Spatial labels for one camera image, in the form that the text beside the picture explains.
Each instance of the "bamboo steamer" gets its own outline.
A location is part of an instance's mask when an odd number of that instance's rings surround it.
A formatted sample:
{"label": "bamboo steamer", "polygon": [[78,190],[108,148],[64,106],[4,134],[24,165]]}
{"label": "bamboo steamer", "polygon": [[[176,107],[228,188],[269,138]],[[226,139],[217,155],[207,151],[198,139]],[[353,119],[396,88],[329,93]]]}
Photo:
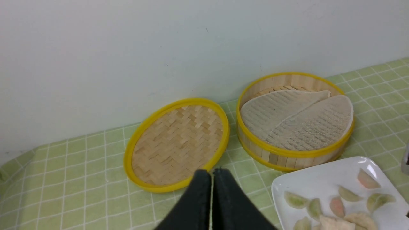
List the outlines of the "bamboo steamer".
{"label": "bamboo steamer", "polygon": [[242,106],[255,97],[278,90],[301,90],[309,92],[328,90],[331,92],[331,97],[344,95],[344,92],[330,81],[306,73],[283,72],[256,80],[243,91],[238,100],[236,110],[238,138],[245,151],[261,164],[286,172],[336,160],[342,154],[352,134],[355,119],[346,134],[336,143],[322,149],[311,151],[281,149],[258,139],[249,131],[241,118],[240,110]]}

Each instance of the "white plate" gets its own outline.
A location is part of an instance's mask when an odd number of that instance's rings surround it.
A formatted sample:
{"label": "white plate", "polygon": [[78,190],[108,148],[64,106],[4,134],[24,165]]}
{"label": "white plate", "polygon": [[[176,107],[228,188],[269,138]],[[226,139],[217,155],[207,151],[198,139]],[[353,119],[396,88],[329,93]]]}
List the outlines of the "white plate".
{"label": "white plate", "polygon": [[[381,188],[366,189],[363,187],[357,179],[361,168],[373,178],[376,178]],[[277,177],[271,185],[271,192],[283,230],[292,230],[297,220],[304,216],[309,217],[305,208],[294,209],[288,206],[284,199],[285,191],[293,192],[309,199],[320,198],[324,215],[335,217],[329,207],[329,203],[333,197],[338,196],[338,185],[342,185],[359,196],[364,197],[362,201],[355,203],[342,200],[346,214],[353,212],[368,213],[366,200],[374,192],[393,195],[396,198],[396,202],[380,207],[373,213],[372,218],[377,223],[379,230],[409,229],[409,218],[406,217],[409,205],[405,199],[373,161],[366,157],[357,156]],[[312,226],[318,224],[314,219],[310,218],[310,220]]]}

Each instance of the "yellow rim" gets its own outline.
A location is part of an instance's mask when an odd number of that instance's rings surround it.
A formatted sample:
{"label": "yellow rim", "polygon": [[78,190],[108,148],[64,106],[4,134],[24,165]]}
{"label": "yellow rim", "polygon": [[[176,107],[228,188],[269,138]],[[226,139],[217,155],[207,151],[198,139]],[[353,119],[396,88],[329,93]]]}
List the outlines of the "yellow rim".
{"label": "yellow rim", "polygon": [[[238,140],[240,141],[241,146],[243,146],[243,149],[244,149],[252,158],[254,158],[256,161],[258,161],[260,164],[265,165],[265,166],[267,166],[267,167],[269,167],[269,168],[278,170],[278,171],[283,171],[283,172],[294,172],[294,171],[303,169],[303,168],[300,168],[300,169],[291,169],[291,168],[286,168],[286,167],[274,165],[274,164],[272,164],[272,163],[270,163],[270,162],[267,162],[267,161],[261,159],[259,156],[257,156],[257,155],[254,154],[253,152],[251,152],[250,149],[248,149],[247,146],[246,146],[246,145],[243,143],[243,141],[240,139],[240,136],[239,136],[239,135],[237,135],[237,136],[238,136]],[[341,151],[339,151],[339,153],[337,153],[333,158],[331,158],[331,159],[330,159],[329,161],[327,161],[327,162],[331,162],[331,161],[334,161],[334,160],[338,159],[338,158],[342,155],[343,152],[344,152],[344,150],[342,149]]]}
{"label": "yellow rim", "polygon": [[254,81],[253,83],[251,83],[244,91],[243,93],[240,95],[238,102],[237,102],[237,108],[236,108],[236,114],[237,114],[237,123],[238,126],[241,128],[241,130],[243,131],[243,133],[256,145],[258,145],[259,147],[272,152],[274,154],[277,155],[281,155],[281,156],[285,156],[285,157],[293,157],[293,158],[313,158],[313,157],[318,157],[318,156],[322,156],[327,154],[328,152],[334,151],[337,148],[339,148],[344,142],[346,142],[346,140],[348,140],[348,138],[351,136],[352,131],[353,131],[353,127],[354,127],[354,123],[355,123],[355,118],[353,118],[353,122],[351,127],[349,128],[349,130],[347,131],[347,133],[341,138],[339,139],[336,143],[329,145],[325,148],[322,149],[317,149],[317,150],[310,150],[310,151],[293,151],[293,150],[287,150],[287,149],[282,149],[282,148],[278,148],[278,147],[274,147],[272,145],[269,145],[265,142],[263,142],[262,140],[258,139],[253,133],[250,132],[250,130],[247,129],[247,127],[244,125],[243,120],[241,119],[241,114],[240,114],[240,102],[244,96],[244,94],[247,92],[247,90],[250,89],[250,87],[252,87],[254,84],[256,84],[259,81],[262,81],[266,78],[270,78],[270,77],[276,77],[276,76],[280,76],[280,75],[288,75],[288,74],[296,74],[296,75],[303,75],[303,76],[308,76],[308,77],[312,77],[318,80],[321,80],[325,83],[327,83],[328,85],[334,87],[339,93],[341,93],[342,95],[345,95],[345,93],[336,85],[334,85],[332,82],[322,78],[322,77],[318,77],[312,74],[307,74],[307,73],[301,73],[301,72],[283,72],[283,73],[277,73],[277,74],[272,74],[272,75],[268,75],[265,77],[262,77],[256,81]]}
{"label": "yellow rim", "polygon": [[138,129],[135,131],[135,133],[132,135],[131,139],[129,140],[128,145],[126,146],[125,149],[125,154],[124,154],[124,169],[126,175],[128,175],[128,178],[133,181],[135,184],[140,186],[142,189],[149,191],[149,192],[171,192],[175,191],[178,189],[181,189],[183,187],[186,187],[192,177],[189,177],[185,180],[182,180],[178,183],[174,183],[171,185],[152,185],[145,183],[141,181],[133,172],[132,169],[132,154],[133,154],[133,149],[135,148],[136,143],[138,142],[139,138],[143,134],[143,132],[153,123],[155,122],[158,118],[163,116],[164,114],[168,113],[171,110],[184,107],[184,106],[192,106],[192,105],[199,105],[199,106],[206,106],[217,112],[217,114],[220,116],[223,124],[223,135],[222,135],[222,140],[220,142],[219,148],[216,150],[215,154],[213,157],[210,159],[208,163],[203,167],[203,169],[209,171],[210,169],[213,168],[213,166],[219,161],[220,157],[224,153],[227,147],[228,139],[229,139],[229,133],[230,133],[230,128],[229,128],[229,122],[227,120],[227,116],[225,112],[223,111],[222,107],[220,107],[217,103],[207,100],[204,98],[188,98],[188,99],[183,99],[180,101],[173,102],[160,110],[156,111],[153,113],[150,117],[148,117],[144,122],[141,123],[141,125],[138,127]]}

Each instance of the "dumpling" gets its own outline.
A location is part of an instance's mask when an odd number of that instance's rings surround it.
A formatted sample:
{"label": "dumpling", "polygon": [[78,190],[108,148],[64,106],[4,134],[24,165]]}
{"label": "dumpling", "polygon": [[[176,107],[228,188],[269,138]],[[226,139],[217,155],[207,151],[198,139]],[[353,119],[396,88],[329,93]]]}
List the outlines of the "dumpling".
{"label": "dumpling", "polygon": [[311,221],[304,216],[304,218],[295,222],[294,230],[311,230]]}
{"label": "dumpling", "polygon": [[355,224],[343,219],[336,219],[328,216],[319,216],[322,230],[355,230]]}
{"label": "dumpling", "polygon": [[344,220],[356,224],[356,229],[378,230],[378,227],[373,219],[364,212],[356,212],[346,215]]}
{"label": "dumpling", "polygon": [[378,208],[390,202],[396,202],[394,196],[390,194],[374,193],[368,198],[366,208],[369,212],[373,213]]}
{"label": "dumpling", "polygon": [[367,174],[363,169],[359,170],[358,180],[367,189],[377,189],[381,187],[381,185],[376,180],[374,180],[369,174]]}
{"label": "dumpling", "polygon": [[321,230],[321,227],[322,227],[322,225],[319,224],[319,225],[314,226],[314,227],[312,228],[312,230]]}
{"label": "dumpling", "polygon": [[349,202],[357,202],[362,200],[362,197],[358,196],[357,194],[353,193],[352,191],[342,186],[339,186],[338,193],[344,200]]}
{"label": "dumpling", "polygon": [[330,209],[334,213],[335,216],[339,218],[345,217],[345,207],[344,207],[344,204],[342,203],[340,196],[337,196],[331,199]]}
{"label": "dumpling", "polygon": [[321,202],[318,198],[312,199],[307,205],[307,212],[311,218],[319,221],[319,216],[322,215]]}
{"label": "dumpling", "polygon": [[285,191],[284,199],[290,207],[301,209],[305,208],[308,204],[308,199],[292,192]]}

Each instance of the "bamboo steamer lid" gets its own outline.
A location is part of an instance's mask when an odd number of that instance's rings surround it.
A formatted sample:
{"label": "bamboo steamer lid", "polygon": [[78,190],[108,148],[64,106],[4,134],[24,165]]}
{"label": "bamboo steamer lid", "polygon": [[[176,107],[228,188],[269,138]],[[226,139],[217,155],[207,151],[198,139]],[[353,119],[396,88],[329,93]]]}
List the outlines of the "bamboo steamer lid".
{"label": "bamboo steamer lid", "polygon": [[229,123],[213,101],[191,98],[151,115],[132,136],[124,168],[151,192],[185,187],[197,169],[210,170],[227,147]]}

